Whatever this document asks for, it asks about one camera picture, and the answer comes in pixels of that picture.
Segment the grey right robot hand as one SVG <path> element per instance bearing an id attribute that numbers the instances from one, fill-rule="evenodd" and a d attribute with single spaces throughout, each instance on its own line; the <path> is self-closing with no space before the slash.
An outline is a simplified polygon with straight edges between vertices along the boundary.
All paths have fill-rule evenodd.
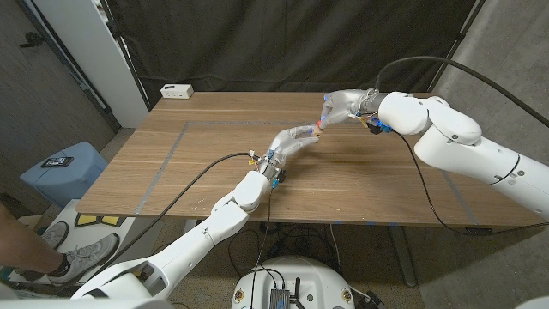
<path id="1" fill-rule="evenodd" d="M 317 126 L 323 130 L 348 118 L 378 112 L 382 100 L 387 95 L 374 88 L 345 89 L 327 93 L 323 96 L 323 109 Z"/>

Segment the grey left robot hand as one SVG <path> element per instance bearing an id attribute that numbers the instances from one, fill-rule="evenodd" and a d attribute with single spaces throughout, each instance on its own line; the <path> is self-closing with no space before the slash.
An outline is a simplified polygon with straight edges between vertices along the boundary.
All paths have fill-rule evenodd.
<path id="1" fill-rule="evenodd" d="M 259 164 L 259 172 L 269 180 L 275 178 L 289 156 L 319 141 L 318 136 L 312 135 L 314 128 L 315 126 L 310 124 L 282 130 L 268 147 L 265 157 Z"/>

